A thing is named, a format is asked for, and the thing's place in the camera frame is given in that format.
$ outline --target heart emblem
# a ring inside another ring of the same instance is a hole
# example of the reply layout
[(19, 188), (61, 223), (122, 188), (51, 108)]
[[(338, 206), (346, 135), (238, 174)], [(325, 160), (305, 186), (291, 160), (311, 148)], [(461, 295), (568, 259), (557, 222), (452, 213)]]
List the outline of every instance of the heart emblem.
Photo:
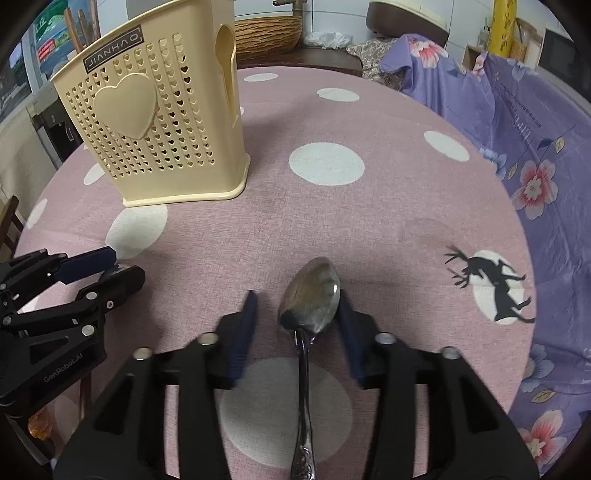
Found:
[(156, 110), (156, 88), (143, 73), (130, 73), (116, 87), (95, 95), (95, 114), (111, 130), (126, 137), (143, 138)]

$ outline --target beige plastic cutlery holder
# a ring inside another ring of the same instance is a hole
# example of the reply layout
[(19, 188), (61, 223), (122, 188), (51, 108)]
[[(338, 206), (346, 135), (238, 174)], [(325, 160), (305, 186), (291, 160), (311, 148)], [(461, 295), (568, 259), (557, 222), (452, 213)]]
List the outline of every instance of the beige plastic cutlery holder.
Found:
[(246, 183), (233, 0), (174, 0), (53, 78), (125, 206), (231, 199)]

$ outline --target faucet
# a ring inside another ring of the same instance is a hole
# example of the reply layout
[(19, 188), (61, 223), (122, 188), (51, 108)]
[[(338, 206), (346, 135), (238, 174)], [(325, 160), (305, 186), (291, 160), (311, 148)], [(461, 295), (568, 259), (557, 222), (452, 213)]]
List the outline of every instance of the faucet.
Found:
[(294, 17), (304, 17), (304, 4), (307, 3), (308, 0), (273, 0), (273, 5), (279, 7), (281, 5), (292, 4), (292, 12)]

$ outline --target yellow bag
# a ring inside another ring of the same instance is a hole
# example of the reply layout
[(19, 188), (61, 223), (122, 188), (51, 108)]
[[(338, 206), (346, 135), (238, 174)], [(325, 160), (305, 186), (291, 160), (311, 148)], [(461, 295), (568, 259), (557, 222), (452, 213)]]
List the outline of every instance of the yellow bag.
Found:
[(501, 57), (509, 57), (513, 44), (516, 17), (517, 0), (495, 0), (491, 36), (486, 45), (489, 52)]

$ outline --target spoon bowl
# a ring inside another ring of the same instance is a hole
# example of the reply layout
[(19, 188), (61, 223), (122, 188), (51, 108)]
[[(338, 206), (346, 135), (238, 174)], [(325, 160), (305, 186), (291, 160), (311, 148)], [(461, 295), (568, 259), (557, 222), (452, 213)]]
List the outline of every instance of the spoon bowl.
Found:
[(340, 299), (340, 278), (328, 258), (308, 262), (291, 280), (279, 306), (279, 324), (304, 330), (310, 342), (330, 325)]

